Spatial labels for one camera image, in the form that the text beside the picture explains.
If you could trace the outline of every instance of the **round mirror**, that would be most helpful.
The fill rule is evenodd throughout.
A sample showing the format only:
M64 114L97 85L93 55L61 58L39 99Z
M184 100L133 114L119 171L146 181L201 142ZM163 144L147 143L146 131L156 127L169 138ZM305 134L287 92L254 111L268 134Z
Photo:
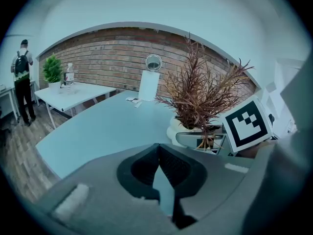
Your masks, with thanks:
M162 59L158 55L150 55L146 59L146 66L150 71L158 71L162 66Z

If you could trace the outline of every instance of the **brick wall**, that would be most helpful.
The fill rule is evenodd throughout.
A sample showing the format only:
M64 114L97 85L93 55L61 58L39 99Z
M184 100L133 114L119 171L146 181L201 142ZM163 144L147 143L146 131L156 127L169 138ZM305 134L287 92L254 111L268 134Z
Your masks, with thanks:
M74 79L78 82L115 87L121 90L138 91L145 59L150 54L162 58L162 68L157 93L164 91L164 74L177 71L183 65L186 54L185 40L179 35L152 29L112 28L82 34L68 39L40 56L40 88L46 88L42 72L45 59L55 54L64 70L73 63ZM207 48L207 64L214 73L227 71L227 61ZM249 97L256 86L249 80L240 87L240 94Z

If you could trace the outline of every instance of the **cap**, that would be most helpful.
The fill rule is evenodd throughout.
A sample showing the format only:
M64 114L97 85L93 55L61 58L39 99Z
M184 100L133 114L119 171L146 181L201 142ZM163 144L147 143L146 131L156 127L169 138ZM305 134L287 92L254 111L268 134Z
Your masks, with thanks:
M21 42L21 45L27 45L28 44L28 40L27 39L24 39L22 42Z

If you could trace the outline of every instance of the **potted plant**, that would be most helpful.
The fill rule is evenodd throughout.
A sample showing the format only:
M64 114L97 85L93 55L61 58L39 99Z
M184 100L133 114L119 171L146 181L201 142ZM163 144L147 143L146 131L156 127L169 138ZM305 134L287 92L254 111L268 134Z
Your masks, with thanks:
M166 92L170 99L157 96L159 103L175 109L176 116L171 119L167 136L173 144L178 132L202 132L202 143L198 148L206 149L212 144L213 118L233 108L243 98L238 86L248 79L244 71L251 69L248 63L228 64L227 74L214 74L207 66L205 48L190 37L186 38L186 61L178 71L170 71L164 76Z
M60 93L61 87L61 60L57 59L55 55L47 58L44 64L45 81L49 83L49 88L52 93Z

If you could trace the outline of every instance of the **white shirt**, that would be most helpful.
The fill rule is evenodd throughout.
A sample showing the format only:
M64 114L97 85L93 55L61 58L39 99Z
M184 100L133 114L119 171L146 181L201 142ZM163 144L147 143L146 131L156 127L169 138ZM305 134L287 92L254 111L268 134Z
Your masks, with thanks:
M21 48L20 49L20 56L25 55L26 51L27 51L26 48ZM27 60L29 63L33 62L32 54L30 51L28 51L28 53L26 54L26 57L27 57ZM12 60L12 64L11 64L12 67L15 67L15 63L16 63L17 58L18 58L18 54L16 53L13 60Z

